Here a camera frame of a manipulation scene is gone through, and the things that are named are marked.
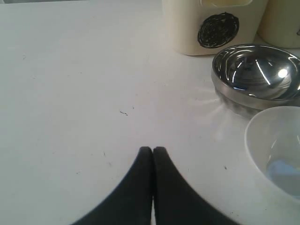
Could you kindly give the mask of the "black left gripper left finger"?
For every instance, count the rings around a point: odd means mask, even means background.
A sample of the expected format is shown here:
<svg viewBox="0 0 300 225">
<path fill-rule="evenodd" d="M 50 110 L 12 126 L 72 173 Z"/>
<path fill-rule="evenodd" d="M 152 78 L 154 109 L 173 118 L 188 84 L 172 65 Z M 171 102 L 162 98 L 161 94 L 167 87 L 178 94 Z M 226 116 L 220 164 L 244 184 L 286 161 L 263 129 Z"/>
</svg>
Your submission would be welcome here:
<svg viewBox="0 0 300 225">
<path fill-rule="evenodd" d="M 119 185 L 75 225 L 149 225 L 153 197 L 153 154 L 141 147 Z"/>
</svg>

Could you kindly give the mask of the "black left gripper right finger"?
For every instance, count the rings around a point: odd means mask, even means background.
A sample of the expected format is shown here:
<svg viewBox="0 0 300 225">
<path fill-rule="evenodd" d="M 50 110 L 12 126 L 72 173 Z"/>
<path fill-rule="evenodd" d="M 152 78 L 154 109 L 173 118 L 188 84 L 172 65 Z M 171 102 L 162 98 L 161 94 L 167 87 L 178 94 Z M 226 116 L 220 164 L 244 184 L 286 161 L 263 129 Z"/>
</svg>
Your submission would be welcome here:
<svg viewBox="0 0 300 225">
<path fill-rule="evenodd" d="M 153 150 L 154 210 L 157 225 L 236 225 L 185 181 L 166 148 Z"/>
</svg>

